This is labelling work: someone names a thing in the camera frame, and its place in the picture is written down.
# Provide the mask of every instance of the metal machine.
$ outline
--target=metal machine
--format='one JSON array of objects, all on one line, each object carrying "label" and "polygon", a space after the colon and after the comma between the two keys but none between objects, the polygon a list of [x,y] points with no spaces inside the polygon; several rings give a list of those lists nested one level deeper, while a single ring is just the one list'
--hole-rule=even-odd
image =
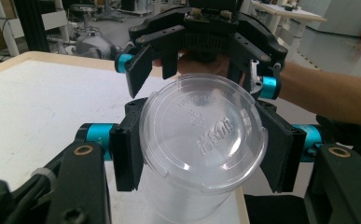
[{"label": "metal machine", "polygon": [[[131,96],[142,88],[152,61],[161,59],[163,78],[177,71],[180,49],[204,62],[216,54],[230,58],[228,78],[256,99],[274,99],[287,50],[253,17],[239,13],[242,1],[189,0],[130,28],[132,44],[115,57],[126,73]],[[118,191],[138,188],[143,169],[139,120],[146,99],[125,105],[120,124],[84,124],[75,142],[37,171],[22,187],[9,192],[0,180],[0,223],[109,223],[104,155],[113,160]],[[361,127],[317,117],[320,125],[293,126],[276,107],[258,101],[270,138],[261,169],[272,191],[292,191],[300,161],[315,161],[305,203],[312,223],[361,223]]]}]

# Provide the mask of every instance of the clear plastic cup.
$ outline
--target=clear plastic cup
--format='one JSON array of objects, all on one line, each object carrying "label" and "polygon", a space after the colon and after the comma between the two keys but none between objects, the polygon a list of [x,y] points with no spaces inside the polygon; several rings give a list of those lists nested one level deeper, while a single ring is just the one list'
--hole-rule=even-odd
[{"label": "clear plastic cup", "polygon": [[147,100],[142,185],[175,223],[208,218],[261,163],[268,141],[253,97],[219,76],[181,76]]}]

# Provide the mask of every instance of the human arm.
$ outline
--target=human arm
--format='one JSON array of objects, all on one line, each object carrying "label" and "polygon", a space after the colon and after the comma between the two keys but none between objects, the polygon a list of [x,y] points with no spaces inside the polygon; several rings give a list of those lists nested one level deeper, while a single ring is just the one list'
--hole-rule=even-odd
[{"label": "human arm", "polygon": [[[178,62],[178,71],[181,74],[203,72],[224,76],[228,60],[220,56],[212,63],[198,63],[185,55]],[[361,77],[286,63],[281,80],[280,98],[315,114],[361,125]]]}]

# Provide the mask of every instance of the person's hand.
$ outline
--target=person's hand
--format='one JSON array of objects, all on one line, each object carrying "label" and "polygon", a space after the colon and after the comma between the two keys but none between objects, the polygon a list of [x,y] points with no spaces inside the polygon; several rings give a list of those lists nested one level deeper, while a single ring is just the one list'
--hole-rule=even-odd
[{"label": "person's hand", "polygon": [[[153,62],[155,66],[161,66],[161,61]],[[225,77],[229,67],[229,58],[226,55],[218,54],[215,61],[210,63],[200,63],[195,60],[192,52],[183,51],[177,63],[177,71],[184,75],[189,73],[206,73]]]}]

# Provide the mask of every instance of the cable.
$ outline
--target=cable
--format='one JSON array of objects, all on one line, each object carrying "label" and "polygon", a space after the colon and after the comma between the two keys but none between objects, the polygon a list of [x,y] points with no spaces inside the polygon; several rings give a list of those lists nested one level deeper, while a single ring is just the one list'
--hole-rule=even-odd
[{"label": "cable", "polygon": [[69,12],[69,21],[81,22],[83,20],[79,19],[77,16],[75,16],[75,14]]},{"label": "cable", "polygon": [[0,54],[0,56],[5,56],[5,57],[9,57],[9,56],[11,56],[11,55],[9,55],[9,53],[8,53],[8,52],[3,52],[3,53],[5,53],[5,54]]},{"label": "cable", "polygon": [[8,216],[6,224],[22,223],[24,216],[29,212],[29,209],[38,199],[41,194],[44,194],[49,186],[49,180],[40,176],[35,185],[29,190],[25,196],[15,207],[14,211]]},{"label": "cable", "polygon": [[32,176],[22,186],[20,186],[11,193],[15,203],[20,202],[20,200],[25,196],[25,194],[35,185],[35,183],[38,180],[38,177],[39,177],[38,175]]},{"label": "cable", "polygon": [[3,35],[3,31],[5,30],[5,25],[6,25],[7,22],[8,22],[8,19],[6,19],[5,22],[3,23],[3,26],[2,26],[2,35]]}]

